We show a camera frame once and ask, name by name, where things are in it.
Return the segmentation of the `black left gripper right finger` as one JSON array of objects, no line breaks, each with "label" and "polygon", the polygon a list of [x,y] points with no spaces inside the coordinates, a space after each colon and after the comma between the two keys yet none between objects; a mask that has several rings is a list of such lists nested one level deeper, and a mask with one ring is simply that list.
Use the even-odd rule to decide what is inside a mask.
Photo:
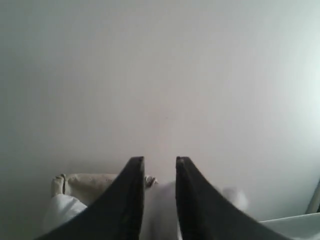
[{"label": "black left gripper right finger", "polygon": [[237,209],[187,156],[176,158],[175,199],[184,240],[284,240]]}]

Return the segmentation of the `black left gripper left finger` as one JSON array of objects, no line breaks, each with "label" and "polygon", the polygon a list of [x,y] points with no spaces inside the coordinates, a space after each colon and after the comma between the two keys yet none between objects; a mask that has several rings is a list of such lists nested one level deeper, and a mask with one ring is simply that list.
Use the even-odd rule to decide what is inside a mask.
[{"label": "black left gripper left finger", "polygon": [[138,240],[144,211],[144,157],[129,159],[104,193],[41,240]]}]

